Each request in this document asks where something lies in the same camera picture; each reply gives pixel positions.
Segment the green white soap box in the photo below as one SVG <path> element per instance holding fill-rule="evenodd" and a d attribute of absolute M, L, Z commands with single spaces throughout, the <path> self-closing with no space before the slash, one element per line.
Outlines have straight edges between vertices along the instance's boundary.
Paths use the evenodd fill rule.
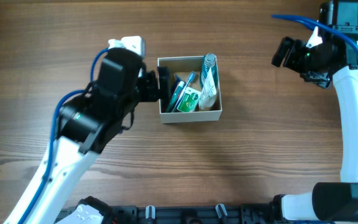
<path fill-rule="evenodd" d="M 181 113 L 191 113 L 196 110 L 200 99 L 201 92 L 193 88 L 188 87 L 185 91 L 185 95 L 181 100 L 177 111 Z"/>

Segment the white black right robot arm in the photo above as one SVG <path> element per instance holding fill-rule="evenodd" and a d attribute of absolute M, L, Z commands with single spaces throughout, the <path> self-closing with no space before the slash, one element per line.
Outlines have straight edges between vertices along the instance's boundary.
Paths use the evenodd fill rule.
<path fill-rule="evenodd" d="M 303 24 L 312 35 L 307 42 L 284 37 L 272 64 L 289 68 L 321 88 L 335 88 L 341 115 L 342 167 L 339 182 L 319 182 L 307 193 L 275 196 L 269 220 L 358 222 L 358 2 L 325 2 L 318 20 L 296 15 L 284 19 Z"/>

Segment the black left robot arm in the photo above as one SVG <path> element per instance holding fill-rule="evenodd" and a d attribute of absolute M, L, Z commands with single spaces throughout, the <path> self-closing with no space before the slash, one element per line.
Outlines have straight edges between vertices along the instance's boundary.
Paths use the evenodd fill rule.
<path fill-rule="evenodd" d="M 99 75 L 83 90 L 66 94 L 53 113 L 44 158 L 6 223 L 53 223 L 83 174 L 140 102 L 167 101 L 167 68 L 147 71 L 143 56 L 127 48 L 103 49 Z"/>

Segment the red green toothpaste tube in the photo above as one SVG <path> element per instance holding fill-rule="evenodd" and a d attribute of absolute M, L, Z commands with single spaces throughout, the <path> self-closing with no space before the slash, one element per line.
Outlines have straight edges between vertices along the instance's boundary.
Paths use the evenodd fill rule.
<path fill-rule="evenodd" d="M 183 87 L 185 86 L 184 81 L 180 81 L 178 85 L 176 86 L 172 97 L 170 98 L 170 102 L 167 106 L 166 113 L 171 113 L 174 106 L 176 105 L 176 102 L 178 100 L 178 97 L 180 96 L 181 91 L 183 90 Z"/>

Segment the white cream tube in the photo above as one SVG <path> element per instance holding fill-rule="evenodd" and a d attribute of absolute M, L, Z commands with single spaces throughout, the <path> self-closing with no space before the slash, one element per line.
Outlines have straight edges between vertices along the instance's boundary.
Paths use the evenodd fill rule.
<path fill-rule="evenodd" d="M 207 72 L 207 76 L 203 82 L 203 88 L 198 102 L 200 111 L 209 111 L 216 102 L 218 91 L 213 78 L 212 68 Z"/>

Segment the blue disposable razor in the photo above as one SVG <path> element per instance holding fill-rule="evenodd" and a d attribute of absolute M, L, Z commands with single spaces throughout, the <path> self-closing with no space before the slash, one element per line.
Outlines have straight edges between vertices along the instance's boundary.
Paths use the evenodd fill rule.
<path fill-rule="evenodd" d="M 177 75 L 177 74 L 175 73 L 174 76 L 173 76 L 173 84 L 172 84 L 172 87 L 171 87 L 171 93 L 174 93 L 174 92 L 175 92 L 175 90 L 176 90 L 178 84 L 179 84 L 180 82 L 182 82 L 182 81 L 183 81 L 183 79 L 182 79 L 179 75 Z"/>

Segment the teal mouthwash bottle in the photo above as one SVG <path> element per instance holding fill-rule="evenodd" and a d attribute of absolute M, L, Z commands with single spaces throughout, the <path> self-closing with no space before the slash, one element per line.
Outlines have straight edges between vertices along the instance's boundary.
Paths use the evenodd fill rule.
<path fill-rule="evenodd" d="M 218 83 L 218 69 L 217 69 L 216 61 L 217 61 L 216 55 L 213 54 L 213 53 L 208 53 L 208 54 L 206 54 L 204 56 L 203 63 L 202 63 L 202 66 L 201 66 L 201 75 L 200 75 L 200 86 L 201 86 L 201 88 L 203 88 L 204 81 L 205 81 L 205 79 L 207 77 L 209 69 L 211 69 L 213 79 L 214 79 L 214 83 L 215 83 L 215 85 L 217 85 L 217 83 Z"/>

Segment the blue white toothbrush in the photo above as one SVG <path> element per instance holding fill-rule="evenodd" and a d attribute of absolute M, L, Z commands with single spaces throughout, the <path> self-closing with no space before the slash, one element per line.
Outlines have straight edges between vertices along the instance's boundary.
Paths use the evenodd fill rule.
<path fill-rule="evenodd" d="M 190 74 L 189 74 L 189 76 L 188 76 L 188 79 L 187 79 L 187 81 L 186 81 L 186 83 L 185 83 L 185 86 L 183 87 L 183 89 L 182 89 L 182 91 L 181 91 L 181 93 L 180 93 L 180 95 L 179 95 L 179 97 L 178 97 L 178 100 L 177 100 L 177 102 L 175 103 L 175 106 L 173 107 L 173 110 L 172 110 L 173 112 L 176 111 L 177 107 L 179 106 L 181 100 L 183 99 L 183 97 L 184 97 L 184 95 L 185 95 L 186 89 L 189 87 L 189 85 L 190 85 L 191 83 L 194 82 L 195 77 L 196 77 L 196 72 L 194 72 L 194 71 L 190 72 Z"/>

